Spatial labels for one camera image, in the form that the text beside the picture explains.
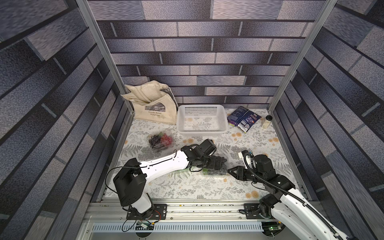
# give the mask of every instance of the white plastic basket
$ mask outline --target white plastic basket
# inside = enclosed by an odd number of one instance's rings
[[[217,137],[228,131],[227,114],[222,105],[181,105],[176,128],[184,137]]]

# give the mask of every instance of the vent grille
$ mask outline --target vent grille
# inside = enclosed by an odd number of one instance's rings
[[[132,222],[124,225],[124,231],[132,226]],[[92,232],[121,232],[122,223],[95,223]],[[147,232],[138,227],[128,232]],[[153,232],[263,232],[261,222],[158,222]]]

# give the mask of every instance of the black cable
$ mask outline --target black cable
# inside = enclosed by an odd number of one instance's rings
[[[249,169],[249,171],[257,178],[257,179],[260,179],[263,183],[265,183],[266,185],[268,186],[271,186],[271,187],[274,187],[275,189],[281,191],[282,193],[286,194],[286,195],[289,195],[291,197],[293,197],[294,199],[296,199],[297,201],[301,202],[303,204],[303,206],[309,208],[316,216],[318,216],[323,222],[324,224],[330,229],[330,231],[333,233],[334,237],[338,238],[339,240],[343,240],[342,237],[339,235],[339,233],[328,223],[328,221],[321,215],[319,214],[312,206],[308,205],[303,199],[299,198],[298,196],[278,187],[278,186],[275,186],[273,185],[272,183],[268,182],[267,180],[264,180],[263,178],[259,177],[256,175],[256,173],[253,171],[253,169],[251,169],[249,167],[249,164],[247,162],[247,156],[249,157],[252,157],[249,153],[246,153],[244,156],[243,156],[243,160],[244,160],[244,163],[245,165],[247,166],[247,168]]]
[[[134,225],[136,225],[136,222],[137,222],[137,218],[136,218],[136,220],[135,220],[135,222],[133,223],[133,225],[128,229],[128,230],[125,230],[124,231],[124,224],[127,222],[127,220],[125,220],[125,222],[122,224],[122,226],[121,226],[121,231],[123,231],[123,232],[128,232],[129,230],[131,230],[131,228],[134,226]]]
[[[173,158],[176,158],[176,155],[177,155],[177,150],[175,149],[174,151],[174,154],[175,156]],[[167,160],[164,160],[164,161],[161,161],[161,162],[157,162],[155,164],[152,164],[152,165],[148,165],[148,166],[143,166],[143,167],[125,167],[125,166],[121,166],[121,167],[114,167],[114,168],[111,168],[108,172],[107,172],[107,175],[105,175],[105,179],[104,179],[104,183],[105,183],[105,186],[111,190],[112,192],[116,193],[117,192],[113,189],[111,189],[110,187],[108,187],[108,184],[107,184],[107,177],[108,177],[108,174],[112,171],[112,170],[115,170],[116,168],[133,168],[133,169],[140,169],[140,168],[145,168],[145,167],[151,167],[151,166],[155,166],[156,164],[160,164],[162,162],[165,162],[165,161],[168,161],[168,160],[171,160],[171,159],[167,159]]]
[[[254,185],[253,185],[254,183],[256,183],[256,182],[251,182],[251,185],[252,185],[253,187],[255,187],[255,188],[257,188],[257,189],[260,189],[260,190],[264,190],[264,191],[266,191],[266,189],[262,189],[262,188],[259,188],[259,187],[254,186]]]
[[[191,172],[200,172],[201,170],[203,170],[203,168],[201,168],[200,170],[192,171],[191,168],[192,168],[192,166],[189,167],[189,171],[191,171]]]

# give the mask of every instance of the gray brick wall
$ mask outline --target gray brick wall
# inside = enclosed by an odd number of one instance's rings
[[[275,110],[309,194],[367,240],[384,239],[383,7],[339,0]]]
[[[89,1],[125,84],[157,80],[173,88],[179,104],[263,108],[323,4],[322,0],[150,0],[141,5]],[[204,95],[228,97],[193,98]]]
[[[75,0],[1,1],[0,239],[76,237],[124,126],[115,89]]]

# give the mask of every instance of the aluminum frame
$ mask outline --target aluminum frame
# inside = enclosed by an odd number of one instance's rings
[[[296,69],[298,68],[299,64],[303,60],[305,54],[307,53],[308,49],[312,45],[314,39],[316,38],[317,34],[319,33],[320,29],[324,25],[325,20],[328,18],[329,14],[331,13],[333,7],[335,6],[337,0],[327,0],[323,8],[321,9],[319,13],[319,17],[314,22],[311,31],[307,35],[307,37],[304,40],[303,45],[301,46],[300,50],[297,52],[295,58],[293,59],[293,62],[291,66],[288,68],[287,73],[281,80],[280,86],[277,88],[276,93],[273,95],[271,103],[268,105],[268,111],[269,113],[273,112],[275,109],[277,103],[280,101],[281,96],[283,95],[285,89],[287,88],[287,85],[289,81],[293,78]]]
[[[87,23],[89,30],[91,31],[93,38],[95,39],[97,46],[100,49],[101,54],[103,55],[103,58],[111,71],[112,77],[115,80],[119,91],[121,94],[127,94],[128,90],[124,86],[124,83],[121,79],[120,73],[118,71],[118,68],[112,58],[111,52],[109,51],[109,48],[107,46],[107,43],[105,42],[105,39],[101,33],[101,30],[99,28],[99,25],[96,22],[96,19],[91,11],[91,7],[88,4],[87,0],[76,0],[77,5],[79,6],[80,12],[83,15],[85,22]],[[133,113],[133,107],[130,102],[126,102],[126,105],[128,107],[128,110]]]
[[[112,161],[111,161],[111,163],[109,165],[107,173],[112,168],[114,168],[116,166],[116,164],[117,164],[117,162],[119,160],[119,157],[120,157],[120,154],[121,154],[121,150],[122,150],[122,148],[124,146],[125,139],[127,138],[128,132],[129,132],[129,130],[131,128],[131,125],[132,125],[133,117],[134,117],[134,112],[129,114],[129,118],[127,120],[127,124],[125,125],[125,127],[123,129],[123,132],[122,132],[121,137],[119,139],[118,146],[116,147],[115,153],[113,154]],[[111,181],[112,174],[109,174],[106,177],[107,177],[106,182],[109,183]],[[100,192],[99,192],[98,197],[96,199],[97,202],[101,201],[101,199],[103,198],[103,195],[105,193],[105,190],[106,190],[105,181],[103,181],[103,185],[101,186]]]
[[[288,160],[288,163],[292,169],[292,173],[293,173],[293,176],[295,177],[296,181],[297,181],[297,184],[299,185],[299,190],[301,192],[301,194],[303,194],[304,197],[306,197],[307,199],[309,199],[310,201],[312,201],[312,197],[308,194],[308,188],[306,187],[305,183],[304,183],[304,180],[303,178],[301,177],[300,173],[299,173],[299,170],[297,169],[297,166],[295,164],[295,161],[293,160],[293,157],[288,149],[288,146],[287,144],[285,143],[285,140],[283,138],[283,135],[281,134],[281,131],[280,131],[280,128],[278,126],[278,123],[276,122],[276,118],[275,116],[273,115],[273,113],[270,113],[270,115],[272,116],[272,125],[276,131],[276,134],[277,134],[277,137],[279,138],[280,140],[280,143],[281,143],[281,146],[284,150],[284,153],[285,153],[285,156],[287,157],[287,160]]]
[[[258,203],[252,200],[188,200],[153,199],[154,204],[167,204],[167,219],[164,222],[275,222],[276,219],[247,219],[238,212],[244,203]],[[323,216],[326,216],[320,202],[311,202]],[[107,198],[100,203],[90,203],[80,226],[76,240],[89,240],[94,223],[116,223],[125,221],[127,212],[119,199]]]

